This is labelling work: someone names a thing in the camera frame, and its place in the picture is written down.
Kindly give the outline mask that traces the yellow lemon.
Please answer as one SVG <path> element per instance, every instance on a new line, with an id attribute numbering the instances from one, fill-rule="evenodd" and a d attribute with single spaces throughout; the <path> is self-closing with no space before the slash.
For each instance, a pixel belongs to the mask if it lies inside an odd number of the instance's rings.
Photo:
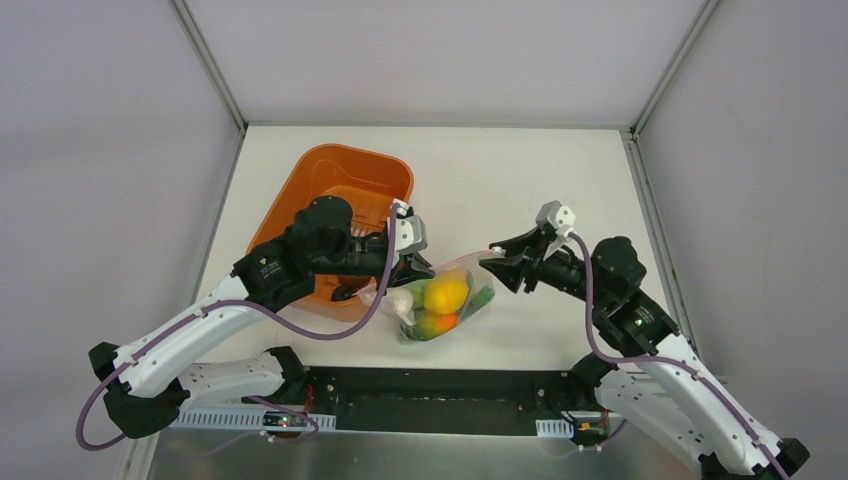
<path id="1" fill-rule="evenodd" d="M 448 314 L 462 307 L 468 297 L 469 286 L 458 276 L 434 279 L 426 290 L 424 307 L 432 312 Z"/>

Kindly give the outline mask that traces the clear zip top bag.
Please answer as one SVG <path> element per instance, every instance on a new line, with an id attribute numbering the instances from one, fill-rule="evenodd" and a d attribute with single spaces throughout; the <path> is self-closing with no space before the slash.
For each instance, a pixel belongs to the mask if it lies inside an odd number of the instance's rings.
<path id="1" fill-rule="evenodd" d="M 379 300 L 378 310 L 397 326 L 398 339 L 423 343 L 456 329 L 495 298 L 493 275 L 479 262 L 504 256 L 494 247 L 432 265 L 419 254 L 408 256 L 392 270 L 386 292 L 376 283 L 355 291 L 366 306 Z"/>

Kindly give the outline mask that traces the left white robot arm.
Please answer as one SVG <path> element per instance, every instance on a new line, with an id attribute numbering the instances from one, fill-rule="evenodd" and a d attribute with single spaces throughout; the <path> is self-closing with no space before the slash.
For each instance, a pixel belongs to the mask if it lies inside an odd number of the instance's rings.
<path id="1" fill-rule="evenodd" d="M 121 437 L 150 436 L 194 407 L 297 402 L 306 373 L 289 347 L 223 363 L 207 363 L 204 356 L 249 326 L 280 322 L 282 309 L 312 295 L 321 275 L 372 278 L 379 295 L 431 278 L 432 266 L 422 257 L 424 221 L 401 200 L 383 218 L 381 231 L 355 236 L 351 205 L 320 196 L 179 315 L 134 342 L 93 347 L 89 360 L 99 379 L 93 398 L 104 403 Z"/>

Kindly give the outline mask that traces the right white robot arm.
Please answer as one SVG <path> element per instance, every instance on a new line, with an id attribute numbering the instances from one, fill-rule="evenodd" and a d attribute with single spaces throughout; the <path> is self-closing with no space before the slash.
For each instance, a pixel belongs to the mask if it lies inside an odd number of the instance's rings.
<path id="1" fill-rule="evenodd" d="M 679 325 L 641 288 L 647 270 L 625 236 L 593 249 L 550 227 L 491 244 L 480 266 L 513 292 L 548 285 L 583 301 L 590 353 L 575 364 L 569 400 L 598 404 L 663 445 L 701 479 L 789 479 L 810 458 L 796 438 L 757 421 L 708 370 Z"/>

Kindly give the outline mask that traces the white mushroom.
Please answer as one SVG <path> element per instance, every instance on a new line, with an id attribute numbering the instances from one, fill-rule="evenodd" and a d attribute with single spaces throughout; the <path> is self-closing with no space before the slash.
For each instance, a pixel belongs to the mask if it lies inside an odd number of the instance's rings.
<path id="1" fill-rule="evenodd" d="M 387 294 L 387 299 L 391 303 L 393 314 L 403 325 L 414 326 L 416 324 L 414 315 L 415 298 L 410 291 L 402 288 L 392 289 Z"/>

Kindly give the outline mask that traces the small orange tangerine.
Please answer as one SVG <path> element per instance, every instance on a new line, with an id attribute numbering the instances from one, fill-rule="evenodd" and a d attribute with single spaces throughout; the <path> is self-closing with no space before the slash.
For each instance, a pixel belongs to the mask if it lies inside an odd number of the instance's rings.
<path id="1" fill-rule="evenodd" d="M 447 333 L 455 328 L 460 322 L 455 313 L 440 314 L 432 311 L 424 311 L 424 315 L 418 323 L 423 336 L 436 337 Z"/>

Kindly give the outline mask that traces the green lime fruit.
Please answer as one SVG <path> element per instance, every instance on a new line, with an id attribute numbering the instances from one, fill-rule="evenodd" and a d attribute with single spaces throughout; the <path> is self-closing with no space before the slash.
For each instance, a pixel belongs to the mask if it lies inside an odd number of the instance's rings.
<path id="1" fill-rule="evenodd" d="M 407 291 L 412 295 L 412 308 L 420 309 L 424 306 L 424 297 L 427 288 L 431 284 L 430 279 L 418 280 L 406 286 Z"/>

